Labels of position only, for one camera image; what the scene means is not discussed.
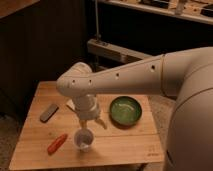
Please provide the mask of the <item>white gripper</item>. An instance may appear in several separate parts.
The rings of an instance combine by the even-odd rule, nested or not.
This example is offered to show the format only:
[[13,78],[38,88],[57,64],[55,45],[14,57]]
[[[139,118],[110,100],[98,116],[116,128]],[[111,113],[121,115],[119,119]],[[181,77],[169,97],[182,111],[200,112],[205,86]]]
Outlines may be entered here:
[[75,113],[77,117],[80,119],[79,124],[81,129],[87,129],[87,121],[86,120],[94,120],[97,124],[102,126],[104,129],[107,129],[107,125],[104,123],[104,121],[101,118],[98,118],[100,116],[100,106],[98,102],[95,102],[95,104],[90,107],[89,109],[75,109]]

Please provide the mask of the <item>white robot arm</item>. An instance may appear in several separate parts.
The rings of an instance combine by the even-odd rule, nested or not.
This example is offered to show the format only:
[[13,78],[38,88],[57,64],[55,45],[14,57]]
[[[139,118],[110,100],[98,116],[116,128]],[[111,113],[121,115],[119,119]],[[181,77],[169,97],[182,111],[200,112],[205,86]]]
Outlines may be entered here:
[[58,78],[57,89],[85,118],[96,94],[175,97],[163,171],[213,171],[213,47],[161,54],[96,73],[78,62]]

